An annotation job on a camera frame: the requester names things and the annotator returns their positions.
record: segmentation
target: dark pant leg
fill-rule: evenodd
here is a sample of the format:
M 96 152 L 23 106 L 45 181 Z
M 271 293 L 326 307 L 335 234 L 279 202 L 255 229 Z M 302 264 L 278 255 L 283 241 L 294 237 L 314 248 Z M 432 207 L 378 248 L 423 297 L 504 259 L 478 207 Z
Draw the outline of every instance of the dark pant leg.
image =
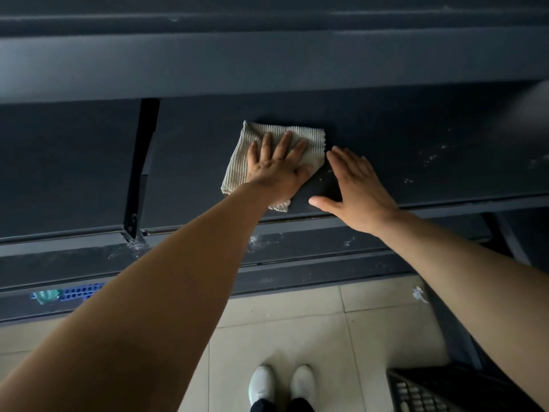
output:
M 276 406 L 266 399 L 259 399 L 251 406 L 250 412 L 276 412 Z
M 315 412 L 315 410 L 305 399 L 295 398 L 288 404 L 286 412 Z

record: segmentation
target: hand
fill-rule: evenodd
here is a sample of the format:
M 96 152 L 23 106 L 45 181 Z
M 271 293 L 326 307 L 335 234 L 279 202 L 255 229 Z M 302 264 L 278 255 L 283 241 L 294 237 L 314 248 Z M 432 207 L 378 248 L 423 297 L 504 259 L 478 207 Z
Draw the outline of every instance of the hand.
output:
M 332 213 L 351 228 L 377 235 L 384 221 L 400 212 L 395 200 L 364 156 L 359 158 L 349 149 L 334 146 L 326 157 L 338 179 L 343 201 L 312 197 L 309 203 Z
M 286 131 L 271 155 L 272 135 L 267 133 L 261 142 L 259 158 L 257 142 L 253 142 L 248 149 L 246 183 L 267 187 L 273 193 L 271 205 L 282 204 L 291 199 L 311 176 L 311 165 L 297 167 L 301 155 L 307 148 L 307 140 L 300 141 L 286 156 L 290 140 L 292 132 Z

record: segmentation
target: white shoe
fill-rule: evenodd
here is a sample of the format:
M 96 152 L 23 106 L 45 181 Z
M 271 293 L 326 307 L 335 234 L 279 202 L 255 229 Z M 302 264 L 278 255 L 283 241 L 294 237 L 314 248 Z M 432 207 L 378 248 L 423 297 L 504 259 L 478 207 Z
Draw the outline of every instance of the white shoe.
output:
M 290 383 L 290 395 L 292 399 L 303 398 L 313 406 L 316 400 L 316 381 L 311 367 L 298 367 Z
M 250 405 L 256 403 L 259 399 L 265 399 L 269 402 L 275 401 L 275 374 L 269 366 L 259 366 L 251 375 L 250 386 L 248 388 L 248 397 Z

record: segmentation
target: white ribbed cloth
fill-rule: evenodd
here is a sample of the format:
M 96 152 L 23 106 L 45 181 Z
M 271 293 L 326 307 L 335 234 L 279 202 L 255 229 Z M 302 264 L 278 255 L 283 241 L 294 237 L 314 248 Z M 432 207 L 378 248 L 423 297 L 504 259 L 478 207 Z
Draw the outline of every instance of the white ribbed cloth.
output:
M 288 150 L 292 150 L 301 139 L 307 139 L 307 149 L 303 152 L 303 156 L 299 160 L 299 166 L 310 164 L 312 165 L 315 173 L 324 164 L 324 147 L 326 134 L 324 130 L 320 128 L 309 127 L 283 127 L 283 126 L 269 126 L 266 124 L 249 123 L 244 121 L 244 126 L 240 132 L 240 138 L 238 139 L 237 147 L 230 158 L 227 172 L 225 173 L 225 179 L 221 185 L 221 192 L 224 194 L 231 194 L 237 186 L 246 182 L 246 174 L 248 173 L 248 161 L 246 156 L 248 154 L 248 148 L 251 142 L 254 140 L 257 142 L 257 150 L 261 148 L 261 140 L 266 133 L 272 134 L 272 151 L 275 151 L 276 145 L 282 139 L 282 135 L 286 131 L 292 132 L 292 141 Z M 270 209 L 286 212 L 290 201 L 286 201 L 283 204 L 278 204 Z

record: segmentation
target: beige floor tile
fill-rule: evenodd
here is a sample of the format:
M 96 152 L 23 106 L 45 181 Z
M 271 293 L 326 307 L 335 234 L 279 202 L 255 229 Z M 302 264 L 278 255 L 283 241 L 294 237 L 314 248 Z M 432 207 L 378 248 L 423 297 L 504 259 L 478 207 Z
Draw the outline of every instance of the beige floor tile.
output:
M 341 285 L 341 297 L 345 312 L 422 303 L 412 295 L 416 286 L 423 286 L 418 275 L 345 284 Z
M 387 368 L 436 366 L 449 361 L 430 305 L 394 306 L 346 315 L 367 412 L 393 411 Z
M 0 327 L 0 353 L 33 350 L 62 320 L 58 318 Z
M 208 412 L 210 346 L 202 354 L 178 412 Z
M 343 312 L 339 286 L 229 300 L 218 327 Z
M 316 412 L 363 412 L 345 314 L 218 328 L 210 340 L 210 412 L 247 411 L 248 385 L 262 363 L 277 377 L 284 410 L 295 369 L 308 364 L 317 378 Z
M 0 382 L 27 357 L 29 352 L 0 354 Z

